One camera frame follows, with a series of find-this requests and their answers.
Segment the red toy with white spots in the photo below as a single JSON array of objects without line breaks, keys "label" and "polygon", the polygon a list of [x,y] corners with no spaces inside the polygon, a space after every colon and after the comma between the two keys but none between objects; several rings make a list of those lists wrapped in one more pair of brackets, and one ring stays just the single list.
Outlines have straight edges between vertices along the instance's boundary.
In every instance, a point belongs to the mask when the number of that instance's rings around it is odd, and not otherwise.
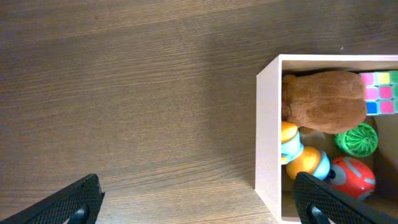
[{"label": "red toy with white spots", "polygon": [[364,200],[376,187],[372,170],[351,157],[339,157],[331,162],[328,182],[334,188],[359,200]]}]

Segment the wood grain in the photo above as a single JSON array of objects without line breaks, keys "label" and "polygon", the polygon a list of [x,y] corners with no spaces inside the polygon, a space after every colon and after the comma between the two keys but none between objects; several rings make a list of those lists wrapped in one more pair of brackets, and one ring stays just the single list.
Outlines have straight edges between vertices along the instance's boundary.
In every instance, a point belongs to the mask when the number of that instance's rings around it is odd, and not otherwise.
[{"label": "wood grain", "polygon": [[398,2],[3,1],[0,219],[94,172],[98,223],[275,223],[255,77],[278,54],[396,54]]}]

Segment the box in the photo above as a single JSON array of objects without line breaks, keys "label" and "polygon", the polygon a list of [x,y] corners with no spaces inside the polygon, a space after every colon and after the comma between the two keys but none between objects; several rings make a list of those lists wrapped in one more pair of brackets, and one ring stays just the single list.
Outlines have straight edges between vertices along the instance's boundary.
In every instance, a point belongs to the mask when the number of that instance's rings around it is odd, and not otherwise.
[{"label": "box", "polygon": [[[300,223],[290,180],[280,161],[282,76],[327,70],[355,73],[398,70],[398,55],[279,55],[257,75],[256,192],[280,223]],[[361,159],[373,168],[376,191],[365,200],[398,218],[398,114],[368,117],[379,135],[378,149]],[[329,158],[347,156],[333,144],[333,136],[316,133],[303,143],[326,151]]]}]

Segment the cardboard box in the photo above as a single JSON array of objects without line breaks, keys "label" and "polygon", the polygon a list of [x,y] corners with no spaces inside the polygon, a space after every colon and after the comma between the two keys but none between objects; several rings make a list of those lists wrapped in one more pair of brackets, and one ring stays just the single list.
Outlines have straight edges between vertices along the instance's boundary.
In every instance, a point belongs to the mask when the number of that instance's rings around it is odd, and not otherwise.
[{"label": "cardboard box", "polygon": [[[398,70],[398,55],[279,55],[257,75],[256,192],[281,223],[300,222],[292,198],[294,183],[280,161],[282,76],[325,70]],[[377,126],[379,146],[362,159],[376,176],[376,191],[365,203],[398,218],[398,114],[368,121]],[[303,143],[326,151],[330,159],[346,156],[335,147],[332,135],[316,133]]]}]

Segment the brown fur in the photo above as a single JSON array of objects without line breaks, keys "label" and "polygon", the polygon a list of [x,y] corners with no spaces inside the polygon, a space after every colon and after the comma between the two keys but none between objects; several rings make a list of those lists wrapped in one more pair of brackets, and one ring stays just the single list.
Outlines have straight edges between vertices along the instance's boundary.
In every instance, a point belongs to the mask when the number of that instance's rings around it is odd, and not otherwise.
[{"label": "brown fur", "polygon": [[351,72],[321,72],[282,82],[282,119],[329,134],[357,127],[366,117],[365,86]]}]

